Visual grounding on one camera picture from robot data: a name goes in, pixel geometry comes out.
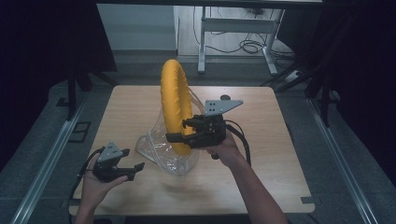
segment gray floor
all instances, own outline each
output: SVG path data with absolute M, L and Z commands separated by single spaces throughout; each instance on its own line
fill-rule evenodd
M 118 73 L 108 75 L 120 84 L 158 85 L 161 67 L 172 55 L 139 53 L 116 55 Z M 124 63 L 132 57 L 135 63 Z M 204 75 L 196 72 L 197 63 L 192 57 L 177 57 L 186 71 L 190 85 L 260 86 L 270 78 L 268 68 L 257 58 L 210 58 Z M 76 174 L 88 156 L 93 138 L 106 108 L 112 87 L 103 80 L 91 76 L 93 90 L 79 121 L 90 121 L 92 126 L 83 143 L 67 143 L 64 153 L 57 162 L 51 178 L 38 201 L 29 223 L 68 223 L 67 197 L 74 184 Z M 312 214 L 288 214 L 290 223 L 363 223 L 361 214 L 351 197 L 344 179 L 334 162 L 318 125 L 304 98 L 302 83 L 286 92 L 277 93 L 295 149 L 304 170 L 306 181 L 316 203 Z M 49 102 L 35 126 L 26 136 L 19 150 L 0 174 L 0 220 L 8 223 L 17 211 L 41 163 L 48 155 L 54 139 L 62 128 L 67 114 L 66 107 L 56 106 L 66 97 L 65 82 L 52 88 Z M 379 223 L 396 223 L 396 189 L 379 168 L 373 157 L 340 118 L 334 106 L 330 109 L 330 124 L 334 136 L 345 153 L 345 157 L 358 182 L 373 207 Z M 79 139 L 78 134 L 72 139 Z M 134 223 L 178 223 L 189 222 L 185 217 L 132 217 Z M 245 218 L 211 217 L 205 222 L 245 223 Z

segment white desk leg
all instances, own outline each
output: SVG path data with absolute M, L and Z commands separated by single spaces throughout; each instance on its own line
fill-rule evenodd
M 274 25 L 273 25 L 271 34 L 269 34 L 266 46 L 262 49 L 262 53 L 264 54 L 265 61 L 267 61 L 268 68 L 270 69 L 271 76 L 276 76 L 277 75 L 277 70 L 276 70 L 274 61 L 273 61 L 272 56 L 271 56 L 271 49 L 272 49 L 272 46 L 274 44 L 274 40 L 275 40 L 275 37 L 276 37 L 277 29 L 279 28 L 280 20 L 282 19 L 282 15 L 283 15 L 284 11 L 285 11 L 284 9 L 280 9 L 279 10 L 277 17 L 274 20 Z
M 205 72 L 205 7 L 202 7 L 202 18 L 201 18 L 201 44 L 199 46 L 198 53 L 198 73 L 203 74 Z

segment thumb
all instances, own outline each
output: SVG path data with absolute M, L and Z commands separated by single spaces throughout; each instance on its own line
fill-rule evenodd
M 113 180 L 111 182 L 108 182 L 106 184 L 106 186 L 107 186 L 108 190 L 111 190 L 114 187 L 124 183 L 127 179 L 128 179 L 128 176 L 127 175 L 123 175 L 123 176 L 121 176 L 121 177 L 119 177 L 119 178 L 117 178 L 117 179 L 115 179 L 115 180 Z

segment white wall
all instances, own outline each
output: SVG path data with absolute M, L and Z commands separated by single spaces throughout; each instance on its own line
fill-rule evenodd
M 174 7 L 97 6 L 111 49 L 177 49 Z

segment person's right arm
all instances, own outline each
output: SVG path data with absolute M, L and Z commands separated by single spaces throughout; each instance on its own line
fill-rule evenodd
M 206 149 L 210 154 L 218 154 L 221 162 L 230 168 L 253 224 L 288 223 L 279 205 L 240 153 L 230 132 L 227 131 L 227 138 L 220 145 Z

